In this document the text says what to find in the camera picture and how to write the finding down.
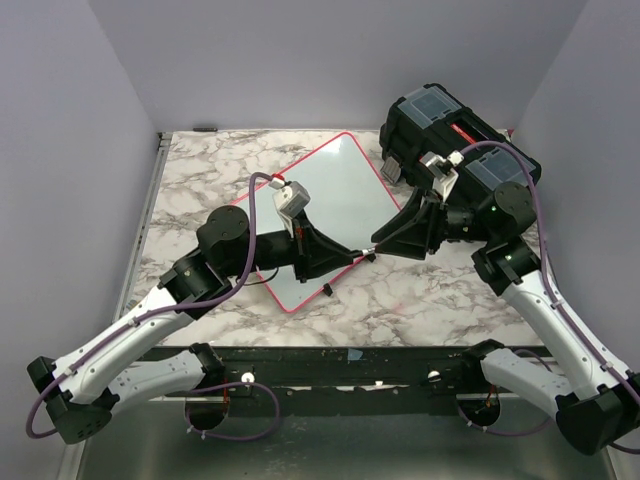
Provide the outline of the whiteboard marker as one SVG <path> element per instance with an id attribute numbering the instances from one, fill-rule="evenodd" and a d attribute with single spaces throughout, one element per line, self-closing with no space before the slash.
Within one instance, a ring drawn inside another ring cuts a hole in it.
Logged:
<path id="1" fill-rule="evenodd" d="M 362 257 L 368 260 L 369 262 L 374 262 L 378 257 L 375 247 L 363 249 L 361 253 L 362 253 Z"/>

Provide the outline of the pink-framed whiteboard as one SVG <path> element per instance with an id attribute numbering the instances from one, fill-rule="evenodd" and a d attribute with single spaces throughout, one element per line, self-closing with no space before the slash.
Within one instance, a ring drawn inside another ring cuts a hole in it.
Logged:
<path id="1" fill-rule="evenodd" d="M 309 192 L 311 200 L 305 212 L 313 226 L 351 250 L 371 247 L 371 235 L 400 210 L 378 169 L 348 132 L 326 141 L 280 174 L 286 180 L 298 181 Z M 275 210 L 273 192 L 264 181 L 258 181 L 258 234 L 284 227 Z M 280 267 L 275 279 L 263 286 L 284 312 L 294 313 L 356 263 L 304 284 L 295 279 L 293 267 Z"/>

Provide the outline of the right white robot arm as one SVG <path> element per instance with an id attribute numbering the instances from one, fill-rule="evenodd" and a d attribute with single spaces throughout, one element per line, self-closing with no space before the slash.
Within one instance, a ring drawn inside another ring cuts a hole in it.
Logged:
<path id="1" fill-rule="evenodd" d="M 617 359 L 543 273 L 523 232 L 536 220 L 528 188 L 507 182 L 476 208 L 450 206 L 415 189 L 407 204 L 372 234 L 379 254 L 423 260 L 444 241 L 484 241 L 472 255 L 491 290 L 531 326 L 561 369 L 556 375 L 495 341 L 478 345 L 460 367 L 469 390 L 503 387 L 544 411 L 567 442 L 593 455 L 639 426 L 639 375 Z"/>

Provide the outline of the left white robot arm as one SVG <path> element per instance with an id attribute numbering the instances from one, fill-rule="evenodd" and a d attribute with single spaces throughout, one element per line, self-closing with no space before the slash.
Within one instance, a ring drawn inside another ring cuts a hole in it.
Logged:
<path id="1" fill-rule="evenodd" d="M 194 344 L 162 361 L 143 355 L 203 317 L 242 287 L 250 273 L 290 266 L 304 283 L 351 265 L 351 250 L 317 230 L 305 212 L 288 228 L 258 234 L 254 214 L 238 206 L 214 210 L 197 230 L 197 247 L 177 260 L 128 314 L 73 352 L 40 356 L 27 367 L 53 433 L 67 444 L 103 429 L 133 403 L 170 393 L 214 393 L 227 378 L 212 348 Z"/>

